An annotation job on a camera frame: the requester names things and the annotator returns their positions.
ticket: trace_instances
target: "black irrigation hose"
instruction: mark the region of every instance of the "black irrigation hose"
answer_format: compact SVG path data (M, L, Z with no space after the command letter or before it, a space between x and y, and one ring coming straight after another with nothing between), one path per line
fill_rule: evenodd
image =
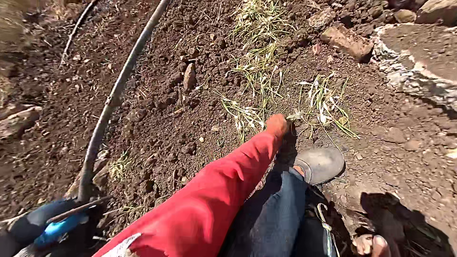
M116 107L121 105L121 94L124 91L125 83L129 79L130 74L132 73L133 67L137 61L138 55L143 50L146 41L150 38L152 30L159 23L160 17L165 12L166 7L168 6L170 0L161 0L148 23L141 32L140 37L138 38L135 46L133 47L130 55L127 58L124 67L122 68L119 77L117 78L116 83L106 100L105 107L101 113L100 118L98 119L97 126L95 127L92 138L90 139L89 147L87 148L86 156L84 158L83 169L80 173L80 186L78 189L78 202L86 203L90 198L90 183L93 177L94 163L97 158L98 150L100 148L101 140L105 134L105 129L108 125L108 121L111 117L111 114L116 109Z

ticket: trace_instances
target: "dirt clod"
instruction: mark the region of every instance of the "dirt clod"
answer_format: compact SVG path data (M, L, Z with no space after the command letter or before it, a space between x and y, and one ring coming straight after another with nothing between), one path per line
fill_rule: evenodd
M407 151L418 151L420 149L421 142L417 140L410 140L404 144L404 148Z
M399 128L391 127L389 131L383 136L383 140L391 143L401 144L406 141L403 131Z

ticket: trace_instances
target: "rock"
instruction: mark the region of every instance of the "rock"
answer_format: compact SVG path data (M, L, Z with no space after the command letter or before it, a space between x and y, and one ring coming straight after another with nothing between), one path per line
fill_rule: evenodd
M127 119L131 122L140 122L146 116L146 109L133 109L127 114Z
M154 155L151 155L146 159L146 163L149 164L149 165L153 165L156 162L157 162L157 158Z
M333 59L333 57L331 55L327 56L327 63L328 64L333 63L333 61L334 61L334 59Z
M347 197L344 195L340 196L340 200L342 203L347 203Z
M211 131L212 132L218 132L219 131L219 126L218 125L214 125L211 127Z
M176 162L178 159L177 159L175 153L169 153L168 156L167 156L167 160L169 162Z
M190 63L184 73L184 88L185 89L194 89L197 84L196 73L195 73L195 64Z
M108 176L109 176L109 166L104 166L101 171L99 171L94 178L92 179L92 183L96 185L100 190L102 190L106 184L108 183Z
M410 140L404 144L404 149L410 152L418 151L420 149L421 142L417 140Z
M188 145L186 145L185 147L181 148L181 152L183 154L193 154L193 152L197 150L197 145L192 142L192 143L189 143Z
M417 17L415 12L405 9L397 11L393 16L398 23L414 22Z
M373 42L345 28L341 23L326 29L320 39L358 59L367 56L373 48Z
M457 148L457 143L454 139L451 139L450 137L446 137L444 139L445 146L447 146L449 149L456 149Z
M368 9L368 14L371 15L373 19L376 19L383 14L383 7L381 5L372 7Z
M81 55L77 54L73 57L73 61L81 61Z
M198 55L200 54L200 52L198 51L197 48L191 48L189 49L189 55L191 56L191 58L197 58Z
M162 102L162 101L155 101L155 102L154 102L154 105L155 105L155 106L157 107L157 109L159 109L159 110L163 110L163 109L167 108L167 105L166 105L164 102Z
M313 45L313 47L312 47L313 55L319 55L320 50L321 50L320 44Z
M173 75L171 75L171 77L170 77L171 87L173 87L173 85L177 85L177 84L181 83L183 78L184 77L181 72L177 71L177 72L173 73Z
M383 140L391 143L401 144L406 141L403 131L399 128L390 128L389 131L383 136Z
M388 147L387 145L381 145L381 150L383 150L385 152L389 152L392 150L392 148Z
M327 8L316 12L308 19L308 24L314 29L319 31L322 27L330 24L336 17L336 13L332 8Z
M29 104L8 104L5 108L0 108L0 120L8 118L8 116L26 110L32 107Z
M428 0L417 11L416 23L455 26L457 23L457 0Z
M373 60L388 86L457 111L457 27L387 24L375 32ZM444 48L453 53L437 54Z
M30 107L27 110L12 114L0 121L0 139L10 136L20 138L26 129L35 125L40 118L41 107Z

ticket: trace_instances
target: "twig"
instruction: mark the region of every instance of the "twig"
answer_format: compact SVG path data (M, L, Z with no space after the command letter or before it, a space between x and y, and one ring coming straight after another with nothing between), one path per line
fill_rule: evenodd
M117 78L116 83L111 91L110 96L106 100L105 107L101 113L100 119L98 120L97 126L95 127L92 138L90 139L89 147L87 148L86 156L84 159L83 169L81 170L81 180L80 187L78 190L78 201L85 203L89 200L90 197L90 188L89 185L92 181L94 163L97 157L98 149L100 147L101 140L105 134L105 129L108 125L108 121L116 107L120 106L121 94L124 91L125 83L132 73L133 67L135 66L138 55L141 53L146 40L151 36L153 28L159 23L160 17L165 12L166 7L170 0L161 0L148 23L141 32L140 37L138 38L135 46L133 47L130 55L127 58L124 67L122 68L119 77Z
M111 198L111 196L108 195L108 196L102 197L102 198L100 198L98 200L95 200L93 202L83 204L83 205L81 205L81 206L79 206L77 208L71 209L71 210L69 210L67 212L64 212L62 214L54 216L53 218L48 219L47 223L49 224L49 223L52 223L52 222L61 221L61 220L65 219L65 218L71 216L72 214L75 214L77 212L80 212L80 211L84 210L85 208L88 208L90 206L93 206L93 205L96 205L96 204L99 204L99 203L103 203L106 200L108 200L109 198Z
M70 37L68 38L67 45L65 46L65 50L62 53L62 58L60 59L59 68L62 67L62 65L64 64L65 59L68 57L68 54L67 54L68 48L70 47L71 41L73 40L73 37L76 34L76 31L78 30L78 27L80 26L81 21L84 19L84 17L86 16L87 12L90 10L90 8L94 5L94 3L96 1L97 0L92 0L92 2L90 2L87 5L86 9L84 9L84 12L81 14L80 18L76 22L76 25L74 26L73 31L71 32Z

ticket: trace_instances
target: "large boulder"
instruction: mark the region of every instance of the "large boulder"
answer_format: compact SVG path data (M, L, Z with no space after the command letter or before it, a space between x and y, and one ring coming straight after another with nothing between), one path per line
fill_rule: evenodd
M457 24L457 0L428 0L417 11L416 23L432 24L437 21L446 26Z
M373 49L372 41L357 35L354 31L345 28L341 23L327 28L320 36L320 39L357 59L363 59L368 56Z
M375 32L372 61L389 86L457 111L457 27L387 24Z

